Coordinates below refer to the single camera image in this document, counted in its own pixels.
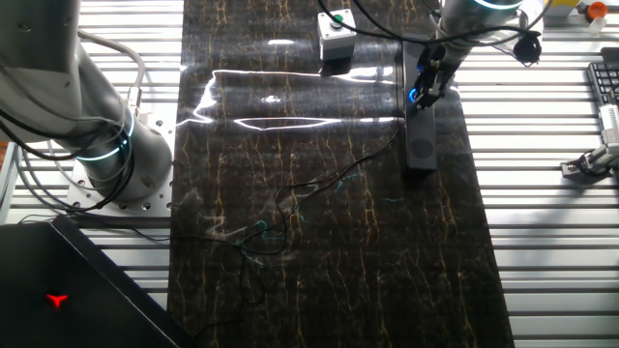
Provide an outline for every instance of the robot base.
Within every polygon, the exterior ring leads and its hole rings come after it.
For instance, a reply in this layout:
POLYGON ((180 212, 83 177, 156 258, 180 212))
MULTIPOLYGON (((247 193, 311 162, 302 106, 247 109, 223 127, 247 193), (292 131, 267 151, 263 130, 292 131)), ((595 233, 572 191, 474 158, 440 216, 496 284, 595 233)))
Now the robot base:
MULTIPOLYGON (((140 120, 146 126, 157 130, 163 136, 163 139, 172 150, 174 149, 174 133, 176 125, 173 122, 174 116, 169 120, 152 119, 146 116, 140 116, 140 120)), ((91 213, 103 216, 121 217, 121 218, 169 218, 171 215, 172 205, 172 178, 173 166, 171 166, 167 179, 163 184, 152 194, 132 202, 112 202, 100 210, 92 211, 91 213)), ((85 187, 91 188, 90 180, 86 174, 84 166, 75 161, 73 179, 77 183, 83 183, 85 187)), ((86 190, 80 187, 71 185, 69 187, 69 195, 67 202, 80 207, 91 207, 103 200, 103 196, 97 191, 86 190)))

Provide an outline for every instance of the keyboard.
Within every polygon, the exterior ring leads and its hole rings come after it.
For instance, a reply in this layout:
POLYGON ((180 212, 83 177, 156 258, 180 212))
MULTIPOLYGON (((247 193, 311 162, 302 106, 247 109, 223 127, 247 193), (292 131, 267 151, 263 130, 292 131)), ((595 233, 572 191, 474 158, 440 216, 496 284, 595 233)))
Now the keyboard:
POLYGON ((592 63, 587 72, 598 105, 619 104, 619 63, 592 63))

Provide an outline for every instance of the white button box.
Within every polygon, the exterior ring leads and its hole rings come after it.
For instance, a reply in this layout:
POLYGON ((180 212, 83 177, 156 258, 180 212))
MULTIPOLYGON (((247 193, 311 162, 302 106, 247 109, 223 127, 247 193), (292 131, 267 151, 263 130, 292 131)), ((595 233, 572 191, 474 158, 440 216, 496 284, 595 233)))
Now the white button box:
MULTIPOLYGON (((331 15, 341 18, 342 23, 356 28, 352 11, 331 11, 331 15)), ((318 15, 318 35, 320 35, 321 60, 352 58, 357 33, 342 27, 327 14, 322 13, 318 15)))

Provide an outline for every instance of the dark marble surface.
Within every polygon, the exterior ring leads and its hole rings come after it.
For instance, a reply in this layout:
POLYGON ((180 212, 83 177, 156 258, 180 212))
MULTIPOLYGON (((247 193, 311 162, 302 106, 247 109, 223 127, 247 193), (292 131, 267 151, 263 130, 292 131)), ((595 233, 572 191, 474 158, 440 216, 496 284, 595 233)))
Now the dark marble surface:
MULTIPOLYGON (((366 3, 396 30, 428 28, 409 0, 366 3)), ((398 44, 359 37, 352 71, 327 77, 317 12, 310 0, 186 1, 173 236, 238 243, 280 220, 279 188, 322 178, 400 128, 398 44)), ((401 175, 397 141, 301 205, 280 254, 173 241, 170 313, 192 334, 235 319, 207 329, 203 346, 514 346, 457 91, 436 120, 440 170, 420 188, 401 175), (245 297, 260 300, 262 283, 262 304, 240 307, 242 266, 245 297)), ((280 205, 315 189, 287 190, 280 205)), ((277 250, 281 238, 279 225, 248 247, 277 250)))

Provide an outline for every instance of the red logo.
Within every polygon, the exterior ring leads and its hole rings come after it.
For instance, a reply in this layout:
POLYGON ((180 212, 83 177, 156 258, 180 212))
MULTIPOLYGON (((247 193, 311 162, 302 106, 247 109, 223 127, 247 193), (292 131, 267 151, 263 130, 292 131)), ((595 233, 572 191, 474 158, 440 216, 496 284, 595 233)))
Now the red logo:
POLYGON ((49 295, 49 294, 45 295, 45 297, 56 308, 60 308, 60 303, 62 303, 63 301, 65 301, 66 299, 69 298, 69 296, 67 296, 67 295, 53 296, 53 295, 49 295))

